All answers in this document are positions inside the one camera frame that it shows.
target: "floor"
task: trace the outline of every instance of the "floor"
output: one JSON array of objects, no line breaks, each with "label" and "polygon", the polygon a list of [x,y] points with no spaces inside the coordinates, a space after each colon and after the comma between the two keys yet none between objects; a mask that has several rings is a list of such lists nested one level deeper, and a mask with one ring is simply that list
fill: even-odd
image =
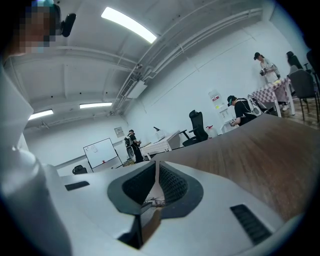
[{"label": "floor", "polygon": [[303,106],[303,112],[304,112],[304,119],[301,111],[300,101],[299,99],[294,99],[294,109],[295,109],[295,115],[291,115],[290,109],[287,111],[281,112],[282,117],[285,119],[289,119],[291,121],[304,124],[306,126],[309,126],[313,129],[320,131],[320,125],[317,122],[317,109],[316,109],[316,101],[314,99],[309,99],[308,101],[309,110],[310,113],[308,113],[307,105],[305,102],[302,102]]}]

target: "black cap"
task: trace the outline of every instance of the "black cap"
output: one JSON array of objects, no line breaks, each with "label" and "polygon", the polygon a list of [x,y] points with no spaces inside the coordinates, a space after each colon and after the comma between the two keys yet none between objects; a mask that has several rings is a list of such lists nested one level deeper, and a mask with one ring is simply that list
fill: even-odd
[{"label": "black cap", "polygon": [[230,95],[230,96],[228,97],[228,99],[227,99],[227,100],[228,100],[228,107],[231,105],[230,100],[233,101],[235,98],[236,98],[236,97],[233,96],[233,95]]},{"label": "black cap", "polygon": [[259,53],[259,52],[256,52],[255,54],[254,54],[254,60],[256,60],[256,59],[258,59],[258,57],[260,56],[261,54]]}]

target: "ceiling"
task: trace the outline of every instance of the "ceiling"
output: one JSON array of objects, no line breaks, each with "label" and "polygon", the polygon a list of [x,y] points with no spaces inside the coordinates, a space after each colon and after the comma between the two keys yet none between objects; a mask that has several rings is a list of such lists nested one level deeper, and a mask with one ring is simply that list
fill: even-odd
[{"label": "ceiling", "polygon": [[[216,28],[261,15],[260,0],[60,0],[64,19],[76,13],[71,34],[43,53],[9,59],[5,69],[34,112],[54,114],[30,120],[26,128],[50,128],[74,120],[121,114],[131,99],[120,92],[130,77],[148,81],[164,66]],[[111,7],[136,20],[157,40],[101,18]],[[80,109],[79,104],[113,102]]]}]

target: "whiteboard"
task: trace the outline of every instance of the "whiteboard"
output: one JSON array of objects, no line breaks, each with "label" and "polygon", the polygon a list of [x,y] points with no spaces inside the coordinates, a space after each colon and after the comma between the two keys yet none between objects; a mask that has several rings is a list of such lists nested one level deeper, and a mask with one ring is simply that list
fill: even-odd
[{"label": "whiteboard", "polygon": [[110,138],[85,146],[83,150],[91,168],[100,166],[118,156]]}]

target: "ceiling light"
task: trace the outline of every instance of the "ceiling light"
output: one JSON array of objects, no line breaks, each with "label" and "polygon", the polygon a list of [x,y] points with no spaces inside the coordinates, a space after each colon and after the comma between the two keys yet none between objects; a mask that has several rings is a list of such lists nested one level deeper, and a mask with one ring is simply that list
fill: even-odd
[{"label": "ceiling light", "polygon": [[101,17],[126,27],[127,29],[135,32],[136,34],[147,40],[150,44],[152,44],[157,39],[157,37],[144,26],[140,25],[132,18],[110,7],[105,8],[103,13],[101,14]]},{"label": "ceiling light", "polygon": [[35,119],[35,118],[44,117],[44,116],[47,116],[47,115],[52,115],[53,113],[54,112],[52,111],[52,109],[46,110],[46,111],[42,111],[42,112],[38,112],[38,113],[32,114],[29,117],[29,120],[32,120],[32,119]]},{"label": "ceiling light", "polygon": [[108,107],[108,106],[111,106],[111,105],[112,105],[112,102],[80,104],[80,109],[96,108],[96,107]]}]

